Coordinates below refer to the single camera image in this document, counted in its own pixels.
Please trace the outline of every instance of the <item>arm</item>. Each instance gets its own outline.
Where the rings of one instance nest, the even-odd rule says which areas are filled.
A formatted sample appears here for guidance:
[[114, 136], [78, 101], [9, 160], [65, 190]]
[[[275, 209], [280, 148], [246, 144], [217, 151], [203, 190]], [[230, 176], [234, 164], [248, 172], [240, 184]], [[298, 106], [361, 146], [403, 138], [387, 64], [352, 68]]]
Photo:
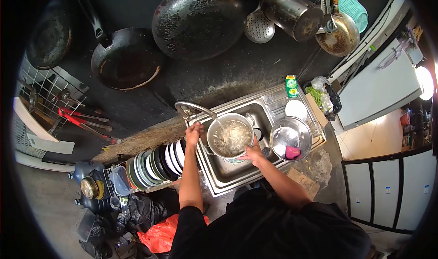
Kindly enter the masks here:
[[201, 212], [204, 210], [204, 206], [195, 153], [199, 133], [204, 131], [202, 128], [203, 125], [196, 122], [186, 130], [186, 153], [180, 186], [180, 209], [194, 206], [200, 209]]
[[313, 202], [307, 191], [294, 180], [279, 171], [261, 152], [260, 145], [254, 136], [253, 147], [245, 147], [246, 154], [240, 159], [250, 159], [254, 166], [259, 168], [263, 176], [274, 188], [277, 195], [289, 206], [301, 209]]

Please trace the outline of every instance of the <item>stacked plates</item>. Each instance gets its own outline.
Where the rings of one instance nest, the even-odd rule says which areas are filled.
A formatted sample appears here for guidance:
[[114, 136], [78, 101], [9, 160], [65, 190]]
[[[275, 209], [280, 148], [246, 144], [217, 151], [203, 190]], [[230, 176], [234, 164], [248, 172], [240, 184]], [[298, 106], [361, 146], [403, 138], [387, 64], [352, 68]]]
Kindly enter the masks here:
[[128, 180], [140, 190], [178, 180], [183, 173], [184, 150], [185, 142], [178, 140], [152, 151], [140, 152], [126, 162]]

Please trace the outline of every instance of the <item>person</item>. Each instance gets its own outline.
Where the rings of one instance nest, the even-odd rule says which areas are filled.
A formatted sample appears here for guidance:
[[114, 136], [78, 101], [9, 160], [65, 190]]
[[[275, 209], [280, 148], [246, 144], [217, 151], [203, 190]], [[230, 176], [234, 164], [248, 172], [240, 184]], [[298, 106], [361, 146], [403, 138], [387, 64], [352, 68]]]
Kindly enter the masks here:
[[180, 212], [169, 258], [365, 258], [368, 236], [334, 204], [314, 202], [263, 155], [254, 138], [252, 160], [271, 186], [248, 190], [207, 225], [195, 152], [203, 126], [186, 130]]

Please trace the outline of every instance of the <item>hand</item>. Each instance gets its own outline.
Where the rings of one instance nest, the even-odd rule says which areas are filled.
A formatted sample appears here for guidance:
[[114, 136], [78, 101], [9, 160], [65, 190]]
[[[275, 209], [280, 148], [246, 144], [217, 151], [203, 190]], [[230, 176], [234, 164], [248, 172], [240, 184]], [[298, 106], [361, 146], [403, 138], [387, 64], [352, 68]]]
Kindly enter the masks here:
[[239, 157], [238, 159], [245, 159], [245, 160], [251, 159], [252, 164], [256, 167], [259, 166], [261, 160], [266, 159], [263, 153], [261, 152], [260, 144], [258, 143], [257, 137], [255, 135], [254, 135], [254, 142], [252, 144], [252, 147], [245, 146], [245, 150], [246, 153], [243, 156]]
[[204, 125], [199, 122], [194, 123], [186, 130], [186, 148], [194, 148], [199, 141], [199, 134], [204, 130]]

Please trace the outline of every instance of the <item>forearm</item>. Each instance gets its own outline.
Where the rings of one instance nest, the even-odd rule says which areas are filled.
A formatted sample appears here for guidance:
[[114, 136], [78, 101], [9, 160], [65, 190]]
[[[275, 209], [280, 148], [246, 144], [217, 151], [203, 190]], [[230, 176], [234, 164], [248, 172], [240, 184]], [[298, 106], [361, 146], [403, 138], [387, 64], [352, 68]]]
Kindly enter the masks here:
[[186, 148], [183, 175], [180, 185], [180, 209], [194, 206], [204, 211], [198, 167], [196, 165], [196, 148]]
[[277, 195], [289, 206], [301, 209], [312, 202], [308, 192], [297, 182], [279, 171], [269, 160], [263, 158], [257, 161], [258, 168], [271, 184]]

